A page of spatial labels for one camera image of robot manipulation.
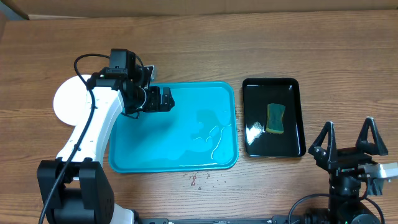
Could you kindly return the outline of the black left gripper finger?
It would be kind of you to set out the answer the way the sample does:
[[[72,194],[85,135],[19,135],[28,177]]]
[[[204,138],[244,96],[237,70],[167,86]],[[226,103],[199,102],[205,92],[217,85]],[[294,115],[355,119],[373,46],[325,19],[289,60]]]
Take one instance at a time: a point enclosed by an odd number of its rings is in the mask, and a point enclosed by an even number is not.
[[[171,89],[169,87],[163,87],[161,112],[169,112],[174,106],[175,106],[175,101],[172,97]]]
[[[157,112],[160,110],[161,95],[158,86],[150,87],[150,112]]]

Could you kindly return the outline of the green yellow sponge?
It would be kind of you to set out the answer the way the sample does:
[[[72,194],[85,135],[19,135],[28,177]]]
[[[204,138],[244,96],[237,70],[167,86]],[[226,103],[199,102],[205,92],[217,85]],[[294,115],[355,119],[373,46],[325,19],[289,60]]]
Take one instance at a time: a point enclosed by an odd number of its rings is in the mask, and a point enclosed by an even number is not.
[[[285,111],[284,105],[276,103],[270,103],[267,105],[266,132],[272,134],[284,133],[284,125],[283,125],[284,111]]]

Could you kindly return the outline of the white plate with orange stain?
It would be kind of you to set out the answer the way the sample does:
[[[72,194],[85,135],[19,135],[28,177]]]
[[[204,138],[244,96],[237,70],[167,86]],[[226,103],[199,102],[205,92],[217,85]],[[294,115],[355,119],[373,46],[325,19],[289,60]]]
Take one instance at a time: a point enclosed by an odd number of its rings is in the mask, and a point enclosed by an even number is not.
[[[76,126],[85,107],[86,96],[86,86],[79,76],[62,83],[53,99],[53,110],[57,118],[70,126]]]

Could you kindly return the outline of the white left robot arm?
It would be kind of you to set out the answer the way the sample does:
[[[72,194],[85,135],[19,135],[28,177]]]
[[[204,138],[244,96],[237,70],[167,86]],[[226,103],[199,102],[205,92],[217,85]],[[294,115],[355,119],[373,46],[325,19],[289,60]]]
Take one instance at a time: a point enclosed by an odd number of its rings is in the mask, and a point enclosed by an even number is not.
[[[138,223],[135,211],[115,203],[103,170],[106,145],[123,112],[120,90],[96,86],[69,140],[54,160],[42,160],[37,178],[44,207],[39,222]]]

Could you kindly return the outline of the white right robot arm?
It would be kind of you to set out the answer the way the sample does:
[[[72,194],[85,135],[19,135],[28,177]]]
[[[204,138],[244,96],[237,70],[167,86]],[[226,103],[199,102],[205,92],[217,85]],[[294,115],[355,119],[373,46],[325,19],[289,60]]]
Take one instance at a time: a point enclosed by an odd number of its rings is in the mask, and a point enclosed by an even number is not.
[[[377,130],[374,118],[367,117],[353,147],[336,147],[335,129],[325,123],[308,152],[316,165],[328,172],[327,208],[309,208],[302,223],[384,223],[364,204],[370,195],[380,195],[375,177],[365,173],[366,166],[377,164],[373,156],[386,156],[388,150]]]

